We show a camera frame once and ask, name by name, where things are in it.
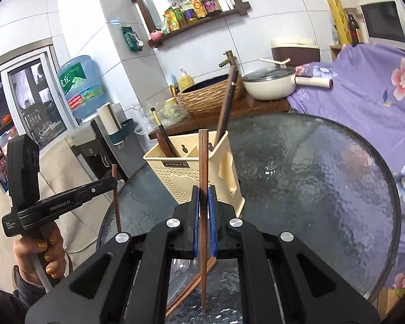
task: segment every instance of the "purple floral fabric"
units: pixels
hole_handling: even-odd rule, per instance
[[[405,290],[405,52],[383,45],[344,48],[333,64],[297,68],[307,76],[333,78],[332,90],[300,86],[291,107],[341,123],[365,137],[383,156],[398,189],[402,229],[396,261],[385,284]]]

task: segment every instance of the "silver screw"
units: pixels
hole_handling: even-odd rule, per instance
[[[167,220],[167,225],[170,228],[176,228],[177,226],[180,225],[180,220],[178,220],[177,218],[171,218],[171,219]]]
[[[234,228],[238,228],[243,225],[243,221],[239,218],[232,218],[232,220],[230,220],[230,225]]]
[[[129,240],[129,235],[126,233],[119,233],[116,235],[116,241],[119,244],[122,244],[123,242],[127,242]]]
[[[284,232],[281,234],[281,239],[282,239],[283,241],[285,241],[285,242],[290,242],[290,241],[293,241],[293,240],[294,240],[294,235],[291,234],[289,231],[284,231]]]

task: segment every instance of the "textured glass tabletop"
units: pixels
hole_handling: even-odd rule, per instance
[[[384,284],[397,252],[400,206],[392,175],[363,138],[328,120],[292,113],[233,120],[234,163],[246,200],[242,216],[260,231],[290,231],[366,298]],[[119,195],[121,223],[131,235],[172,216],[174,198],[145,165]],[[113,208],[99,233],[116,233]],[[169,301],[198,271],[198,260],[176,261]],[[208,275],[208,313],[199,288],[167,322],[241,323],[237,262],[217,261]]]

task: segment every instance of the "yellow soap bottle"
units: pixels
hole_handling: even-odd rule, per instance
[[[195,83],[193,82],[192,77],[188,75],[183,69],[180,69],[180,71],[181,71],[181,78],[178,81],[178,86],[180,88],[180,91],[184,91],[188,87],[194,85]]]

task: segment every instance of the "finger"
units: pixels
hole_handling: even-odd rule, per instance
[[[48,248],[48,244],[43,240],[23,236],[15,240],[13,244],[14,254],[17,258],[25,257],[30,253],[41,253]]]
[[[59,258],[57,258],[55,261],[50,262],[46,266],[46,273],[50,274],[54,279],[61,278],[66,271],[66,260],[64,256],[64,251],[63,255]]]
[[[62,238],[62,235],[61,235],[61,233],[60,233],[60,229],[59,229],[59,227],[57,226],[57,224],[54,223],[54,226],[53,226],[53,228],[51,229],[50,236],[49,236],[49,238],[48,238],[48,243],[49,243],[50,245],[55,245],[55,244],[57,244],[57,243],[59,243],[59,242],[61,242],[62,245],[63,245],[63,238]]]
[[[53,246],[49,246],[48,249],[45,251],[43,257],[47,262],[55,261],[56,259],[63,257],[63,239],[58,241]]]

